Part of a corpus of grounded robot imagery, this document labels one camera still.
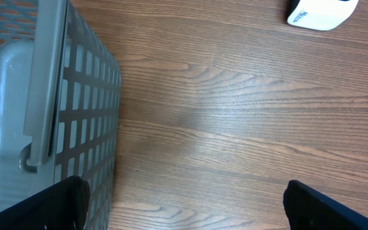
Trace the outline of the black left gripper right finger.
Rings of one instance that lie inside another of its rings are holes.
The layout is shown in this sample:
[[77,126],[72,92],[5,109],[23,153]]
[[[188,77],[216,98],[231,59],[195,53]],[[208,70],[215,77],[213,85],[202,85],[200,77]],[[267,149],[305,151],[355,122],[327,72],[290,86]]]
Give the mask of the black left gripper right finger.
[[291,230],[368,230],[368,218],[327,195],[291,180],[283,195]]

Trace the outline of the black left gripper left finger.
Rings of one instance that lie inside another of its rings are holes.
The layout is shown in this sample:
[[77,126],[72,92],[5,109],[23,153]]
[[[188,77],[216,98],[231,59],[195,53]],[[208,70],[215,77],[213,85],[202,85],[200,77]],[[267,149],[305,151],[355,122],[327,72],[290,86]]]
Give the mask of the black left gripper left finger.
[[0,212],[1,230],[84,229],[89,183],[71,176]]

